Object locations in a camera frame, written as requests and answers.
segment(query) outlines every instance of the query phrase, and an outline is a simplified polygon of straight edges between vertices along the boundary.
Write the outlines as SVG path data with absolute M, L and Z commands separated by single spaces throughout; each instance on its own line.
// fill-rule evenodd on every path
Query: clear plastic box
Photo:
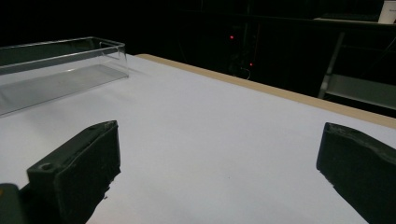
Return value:
M 93 36 L 0 48 L 0 116 L 129 76 L 123 43 Z

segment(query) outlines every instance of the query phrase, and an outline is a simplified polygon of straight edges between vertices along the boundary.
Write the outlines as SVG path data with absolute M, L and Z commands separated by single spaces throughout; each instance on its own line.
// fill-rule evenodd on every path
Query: dark background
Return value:
M 2 1 L 0 46 L 97 36 L 148 53 L 317 97 L 340 31 L 338 74 L 393 81 L 393 28 L 339 26 L 326 12 L 378 14 L 379 0 Z M 394 116 L 383 110 L 328 98 Z

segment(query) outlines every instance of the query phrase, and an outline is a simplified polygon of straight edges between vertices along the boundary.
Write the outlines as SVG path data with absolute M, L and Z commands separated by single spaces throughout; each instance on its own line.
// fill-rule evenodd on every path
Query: white table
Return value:
M 149 55 L 128 64 L 129 78 L 0 118 L 0 182 L 23 187 L 36 161 L 115 119 L 121 173 L 88 223 L 365 223 L 316 169 L 322 130 L 396 147 L 395 119 Z

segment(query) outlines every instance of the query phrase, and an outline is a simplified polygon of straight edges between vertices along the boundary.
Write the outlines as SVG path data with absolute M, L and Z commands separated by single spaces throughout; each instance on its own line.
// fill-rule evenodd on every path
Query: white cup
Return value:
M 396 1 L 384 1 L 378 23 L 393 24 L 396 21 Z

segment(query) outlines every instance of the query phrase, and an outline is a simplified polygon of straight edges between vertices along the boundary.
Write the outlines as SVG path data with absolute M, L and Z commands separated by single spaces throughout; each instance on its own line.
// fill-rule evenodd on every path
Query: light brown table edge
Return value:
M 150 60 L 156 63 L 162 63 L 165 65 L 169 65 L 169 66 L 173 66 L 175 68 L 179 68 L 185 71 L 189 71 L 189 72 L 193 72 L 202 76 L 206 76 L 206 77 L 212 77 L 214 79 L 217 80 L 221 80 L 221 81 L 225 81 L 225 82 L 229 82 L 229 83 L 233 83 L 235 85 L 238 86 L 242 86 L 242 87 L 246 87 L 246 88 L 250 88 L 253 89 L 255 91 L 262 91 L 265 93 L 269 93 L 275 96 L 279 96 L 282 98 L 286 98 L 295 102 L 299 102 L 302 104 L 306 104 L 306 105 L 312 105 L 318 108 L 322 108 L 322 109 L 326 109 L 338 114 L 342 114 L 345 116 L 349 116 L 355 119 L 361 119 L 361 120 L 365 120 L 368 122 L 372 122 L 375 124 L 379 124 L 379 125 L 383 125 L 386 127 L 390 127 L 393 129 L 396 129 L 396 119 L 391 118 L 391 117 L 387 117 L 387 116 L 383 116 L 383 115 L 379 115 L 376 113 L 372 113 L 369 111 L 365 111 L 365 110 L 361 110 L 361 109 L 357 109 L 354 107 L 350 107 L 350 106 L 346 106 L 346 105 L 339 105 L 336 103 L 332 103 L 332 102 L 328 102 L 325 100 L 321 100 L 319 98 L 315 98 L 315 97 L 311 97 L 311 96 L 307 96 L 307 95 L 302 95 L 300 93 L 296 93 L 293 91 L 285 91 L 279 88 L 275 88 L 275 87 L 271 87 L 271 86 L 267 86 L 258 82 L 254 82 L 254 81 L 250 81 L 250 80 L 246 80 L 246 79 L 242 79 L 239 77 L 233 77 L 233 76 L 229 76 L 229 75 L 225 75 L 222 73 L 218 73 L 218 72 L 214 72 L 214 71 L 210 71 L 204 68 L 200 68 L 200 67 L 196 67 L 196 66 L 192 66 L 189 64 L 185 64 L 185 63 L 179 63 L 176 61 L 171 61 L 165 58 L 161 58 L 161 57 L 157 57 L 154 55 L 150 55 L 150 54 L 137 54 L 135 55 L 136 57 L 142 58 L 142 59 L 146 59 L 146 60 Z

